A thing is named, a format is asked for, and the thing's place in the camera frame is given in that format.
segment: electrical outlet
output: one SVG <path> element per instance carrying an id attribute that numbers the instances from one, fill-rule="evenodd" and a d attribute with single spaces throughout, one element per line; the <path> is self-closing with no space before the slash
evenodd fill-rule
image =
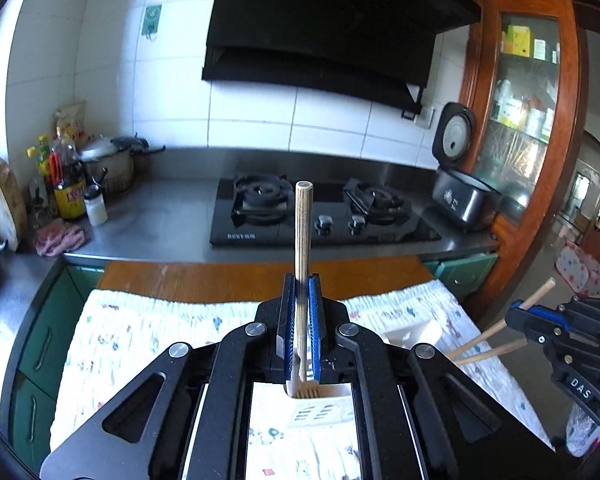
<path id="1" fill-rule="evenodd" d="M 425 130 L 431 127 L 431 123 L 433 121 L 433 113 L 436 111 L 434 107 L 431 106 L 423 106 L 422 111 L 419 115 L 416 115 L 413 118 L 413 122 Z"/>
<path id="2" fill-rule="evenodd" d="M 152 5 L 144 10 L 144 22 L 142 22 L 143 36 L 151 36 L 158 33 L 161 12 L 161 5 Z"/>

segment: wooden cabinet frame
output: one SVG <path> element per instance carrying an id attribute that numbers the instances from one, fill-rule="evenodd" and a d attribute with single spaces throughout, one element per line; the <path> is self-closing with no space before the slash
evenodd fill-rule
<path id="1" fill-rule="evenodd" d="M 462 168 L 471 171 L 484 140 L 500 53 L 502 14 L 555 19 L 560 27 L 560 76 L 554 129 L 536 189 L 519 225 L 499 215 L 493 232 L 499 259 L 484 284 L 464 304 L 472 319 L 486 322 L 503 306 L 539 251 L 560 207 L 582 139 L 589 90 L 587 37 L 576 24 L 573 0 L 476 0 L 482 21 L 472 25 L 461 102 L 477 118 L 475 138 Z"/>

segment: black glass cooktop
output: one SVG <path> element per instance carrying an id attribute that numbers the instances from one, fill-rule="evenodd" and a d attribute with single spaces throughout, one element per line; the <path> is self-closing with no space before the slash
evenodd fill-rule
<path id="1" fill-rule="evenodd" d="M 213 246 L 294 245 L 294 184 L 284 177 L 221 179 L 211 224 Z M 400 192 L 356 179 L 314 182 L 312 246 L 439 240 Z"/>

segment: yellow box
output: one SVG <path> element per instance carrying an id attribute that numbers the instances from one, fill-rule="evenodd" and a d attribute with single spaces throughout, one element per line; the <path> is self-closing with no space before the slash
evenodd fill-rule
<path id="1" fill-rule="evenodd" d="M 509 25 L 507 35 L 512 44 L 512 54 L 515 54 L 516 56 L 531 57 L 534 41 L 529 27 Z"/>

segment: wooden tabletop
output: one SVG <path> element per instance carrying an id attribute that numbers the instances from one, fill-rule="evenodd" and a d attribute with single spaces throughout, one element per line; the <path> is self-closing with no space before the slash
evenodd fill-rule
<path id="1" fill-rule="evenodd" d="M 279 297 L 293 262 L 154 264 L 111 262 L 98 288 L 183 303 L 264 301 Z M 433 279 L 417 256 L 314 262 L 322 294 L 332 300 L 382 294 Z"/>

